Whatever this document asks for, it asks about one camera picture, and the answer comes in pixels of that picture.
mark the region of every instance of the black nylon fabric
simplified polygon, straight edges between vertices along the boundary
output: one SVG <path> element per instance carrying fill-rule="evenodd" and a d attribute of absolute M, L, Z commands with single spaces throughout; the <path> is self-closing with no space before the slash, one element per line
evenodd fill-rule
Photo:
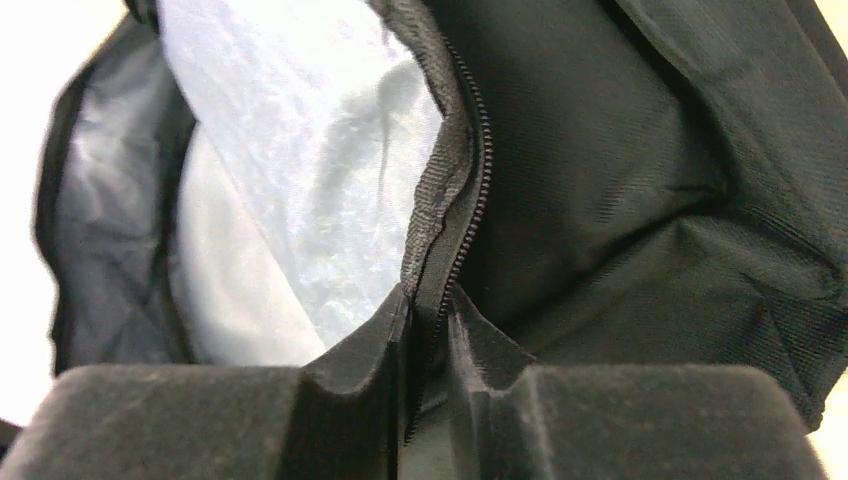
<path fill-rule="evenodd" d="M 56 103 L 36 238 L 59 285 L 55 373 L 194 363 L 169 283 L 194 117 L 150 28 L 125 18 Z"/>
<path fill-rule="evenodd" d="M 814 5 L 428 5 L 492 119 L 480 311 L 553 363 L 754 365 L 816 429 L 848 363 L 848 102 Z"/>

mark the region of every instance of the white background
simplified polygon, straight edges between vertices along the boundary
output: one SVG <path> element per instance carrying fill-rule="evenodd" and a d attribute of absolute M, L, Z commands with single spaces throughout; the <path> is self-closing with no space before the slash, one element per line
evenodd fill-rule
<path fill-rule="evenodd" d="M 848 0 L 818 0 L 848 46 Z M 123 15 L 120 0 L 5 2 L 0 28 L 0 418 L 26 424 L 51 385 L 55 288 L 32 243 L 32 201 L 56 95 Z M 848 380 L 813 435 L 834 479 L 848 479 Z"/>

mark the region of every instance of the zipper teeth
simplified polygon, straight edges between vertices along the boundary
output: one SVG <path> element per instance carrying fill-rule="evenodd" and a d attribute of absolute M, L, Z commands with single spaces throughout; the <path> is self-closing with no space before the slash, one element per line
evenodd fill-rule
<path fill-rule="evenodd" d="M 486 202 L 489 197 L 489 187 L 492 181 L 492 162 L 494 160 L 494 143 L 492 140 L 491 123 L 489 121 L 489 113 L 486 110 L 486 105 L 483 103 L 483 96 L 480 94 L 480 88 L 477 86 L 477 82 L 475 82 L 474 77 L 471 76 L 471 71 L 468 69 L 465 61 L 462 60 L 462 57 L 459 56 L 456 48 L 454 48 L 448 39 L 443 38 L 443 40 L 448 52 L 451 54 L 456 66 L 459 68 L 459 73 L 465 80 L 468 90 L 471 93 L 471 97 L 474 100 L 474 106 L 477 109 L 477 115 L 480 122 L 480 133 L 482 137 L 482 145 L 480 148 L 482 150 L 483 175 L 480 181 L 480 191 L 477 195 L 477 203 L 474 206 L 474 214 L 471 217 L 471 222 L 468 224 L 468 228 L 465 231 L 465 236 L 463 237 L 462 244 L 459 247 L 459 252 L 453 260 L 450 272 L 448 273 L 447 283 L 445 283 L 445 291 L 439 301 L 436 325 L 433 327 L 433 338 L 430 342 L 430 349 L 427 357 L 426 365 L 428 370 L 432 369 L 436 356 L 436 349 L 438 348 L 439 336 L 447 322 L 451 292 L 459 279 L 459 274 L 462 271 L 462 265 L 465 263 L 465 258 L 468 256 L 468 251 L 471 248 L 474 237 L 477 236 L 477 230 L 483 219 L 483 213 L 486 209 Z M 415 431 L 418 428 L 418 420 L 421 417 L 421 408 L 423 407 L 423 403 L 424 389 L 422 389 L 420 396 L 415 401 L 415 415 L 413 416 L 407 430 L 405 439 L 406 444 L 408 444 L 410 440 L 412 440 L 412 437 L 415 436 Z"/>

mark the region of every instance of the black zipper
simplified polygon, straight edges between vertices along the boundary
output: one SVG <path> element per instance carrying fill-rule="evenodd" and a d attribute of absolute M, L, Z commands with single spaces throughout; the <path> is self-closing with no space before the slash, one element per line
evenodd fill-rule
<path fill-rule="evenodd" d="M 445 284 L 444 293 L 439 301 L 439 309 L 436 316 L 436 323 L 433 327 L 433 336 L 430 340 L 426 363 L 427 371 L 429 372 L 433 370 L 433 363 L 438 349 L 439 338 L 441 337 L 444 326 L 448 321 L 451 293 L 453 292 L 456 282 L 459 280 L 459 274 L 462 271 L 462 266 L 468 256 L 468 251 L 471 248 L 471 244 L 474 242 L 474 237 L 477 236 L 477 230 L 480 227 L 480 222 L 483 220 L 483 213 L 486 209 L 486 203 L 489 198 L 489 189 L 492 182 L 492 163 L 494 160 L 492 128 L 488 110 L 486 109 L 486 105 L 483 103 L 483 96 L 480 94 L 480 88 L 477 86 L 477 82 L 471 75 L 468 65 L 466 65 L 465 61 L 456 51 L 456 48 L 451 44 L 450 40 L 444 37 L 442 40 L 453 59 L 457 73 L 459 73 L 459 76 L 461 77 L 463 85 L 460 85 L 460 87 L 465 87 L 464 93 L 466 97 L 466 108 L 474 108 L 476 111 L 476 115 L 469 115 L 469 118 L 473 123 L 476 123 L 473 127 L 476 127 L 474 128 L 474 134 L 478 138 L 477 151 L 473 152 L 473 155 L 480 159 L 479 161 L 482 165 L 479 168 L 482 169 L 482 175 L 480 179 L 480 189 L 477 192 L 477 201 L 474 205 L 474 212 L 471 216 L 471 221 L 468 223 L 468 227 L 465 230 L 465 235 L 463 236 L 459 251 L 453 259 L 447 283 Z M 406 437 L 404 439 L 405 444 L 408 444 L 412 440 L 412 437 L 415 436 L 415 430 L 418 427 L 418 421 L 421 418 L 424 393 L 424 389 L 421 389 L 415 398 L 415 413 L 412 415 L 407 427 Z"/>

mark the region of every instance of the zipper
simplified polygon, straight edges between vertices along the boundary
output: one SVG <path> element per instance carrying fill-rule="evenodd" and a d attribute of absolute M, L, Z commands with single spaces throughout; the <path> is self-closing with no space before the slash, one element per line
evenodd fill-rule
<path fill-rule="evenodd" d="M 448 53 L 450 53 L 451 58 L 453 59 L 453 63 L 456 67 L 457 73 L 459 73 L 461 81 L 464 84 L 464 97 L 466 100 L 466 108 L 471 107 L 474 108 L 476 111 L 475 116 L 469 116 L 471 122 L 476 123 L 476 125 L 473 125 L 474 127 L 477 127 L 474 129 L 475 131 L 473 132 L 473 134 L 478 137 L 476 140 L 477 150 L 473 152 L 472 155 L 479 158 L 481 165 L 478 168 L 482 169 L 482 175 L 480 179 L 480 189 L 477 192 L 477 201 L 474 205 L 474 212 L 471 216 L 471 221 L 468 223 L 468 227 L 465 230 L 465 234 L 462 238 L 462 243 L 459 247 L 459 251 L 457 252 L 456 257 L 453 259 L 450 272 L 448 273 L 447 283 L 445 284 L 444 293 L 442 294 L 441 300 L 439 301 L 436 323 L 433 327 L 433 336 L 430 339 L 427 362 L 425 364 L 427 366 L 428 372 L 433 370 L 433 363 L 435 362 L 439 338 L 448 321 L 448 314 L 450 312 L 451 304 L 451 294 L 453 292 L 453 288 L 456 285 L 456 282 L 459 280 L 459 274 L 462 271 L 462 266 L 465 263 L 466 257 L 468 256 L 471 244 L 474 242 L 474 238 L 477 236 L 477 230 L 480 227 L 480 222 L 483 220 L 483 213 L 486 210 L 486 203 L 489 198 L 489 189 L 492 182 L 492 163 L 494 160 L 494 142 L 492 140 L 492 128 L 489 120 L 489 113 L 486 109 L 485 103 L 483 103 L 483 96 L 480 93 L 480 88 L 477 86 L 477 82 L 471 75 L 471 71 L 469 70 L 468 65 L 459 55 L 453 44 L 451 44 L 450 40 L 448 40 L 444 36 L 442 36 L 442 40 L 444 41 L 445 47 L 447 47 Z M 425 389 L 422 388 L 421 391 L 417 393 L 417 396 L 415 398 L 415 413 L 411 417 L 410 423 L 407 427 L 406 435 L 404 438 L 404 445 L 408 445 L 412 438 L 415 436 L 415 431 L 418 427 L 418 422 L 421 418 L 421 409 L 424 403 L 424 394 Z"/>

